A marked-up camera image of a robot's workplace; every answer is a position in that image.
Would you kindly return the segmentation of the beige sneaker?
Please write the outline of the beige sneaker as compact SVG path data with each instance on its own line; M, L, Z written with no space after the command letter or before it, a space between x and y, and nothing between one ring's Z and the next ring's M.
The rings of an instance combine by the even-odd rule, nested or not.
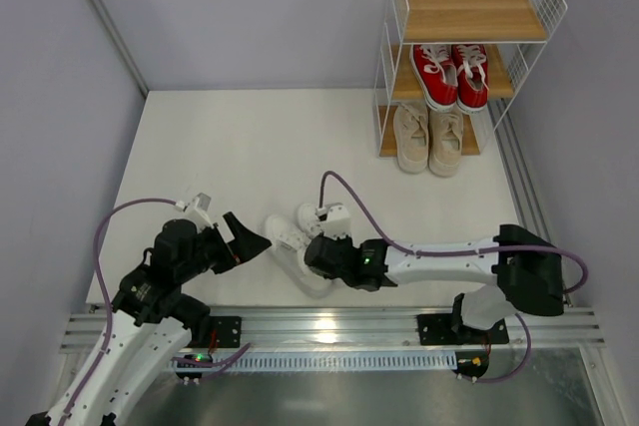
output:
M399 104L393 115L393 134L398 166L409 174L423 172L429 157L427 110L413 104Z
M457 173L462 156L462 114L456 108L445 113L431 111L428 126L430 134L428 167L435 175L450 178Z

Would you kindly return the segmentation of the white sneaker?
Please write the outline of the white sneaker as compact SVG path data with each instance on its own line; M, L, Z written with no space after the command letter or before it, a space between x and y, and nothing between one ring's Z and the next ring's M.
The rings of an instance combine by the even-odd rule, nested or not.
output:
M310 272L304 256L311 239L284 216L272 214L264 222L265 237L271 242L271 255L288 279L306 296L323 299L334 284Z
M299 229L310 239L323 234L317 208L312 204L302 204L298 207L297 223Z

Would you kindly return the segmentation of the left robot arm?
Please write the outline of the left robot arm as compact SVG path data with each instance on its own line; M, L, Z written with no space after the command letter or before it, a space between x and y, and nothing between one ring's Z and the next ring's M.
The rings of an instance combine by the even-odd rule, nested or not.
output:
M142 262L123 277L99 340L62 397L31 425L123 425L173 357L214 331L210 308L182 292L184 283L228 272L271 242L225 213L232 240L218 228L186 219L166 222Z

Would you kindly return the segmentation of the red canvas sneaker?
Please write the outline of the red canvas sneaker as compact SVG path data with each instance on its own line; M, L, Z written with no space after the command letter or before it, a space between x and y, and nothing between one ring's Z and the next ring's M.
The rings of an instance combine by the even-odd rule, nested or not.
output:
M438 113L451 111L457 100L457 74L445 44L414 44L409 54L426 105Z
M480 44L455 44L451 58L456 69L457 106L466 115L479 113L488 103L488 56Z

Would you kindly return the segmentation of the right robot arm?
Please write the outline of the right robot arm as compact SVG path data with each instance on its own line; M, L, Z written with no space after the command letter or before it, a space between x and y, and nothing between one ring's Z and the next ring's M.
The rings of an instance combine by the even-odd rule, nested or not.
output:
M551 243L515 224L499 234L467 243L417 245L374 238L355 246L349 236L314 238L306 267L353 289L378 291L427 281L478 283L459 294L451 330L487 331L516 313L540 317L564 312L561 255Z

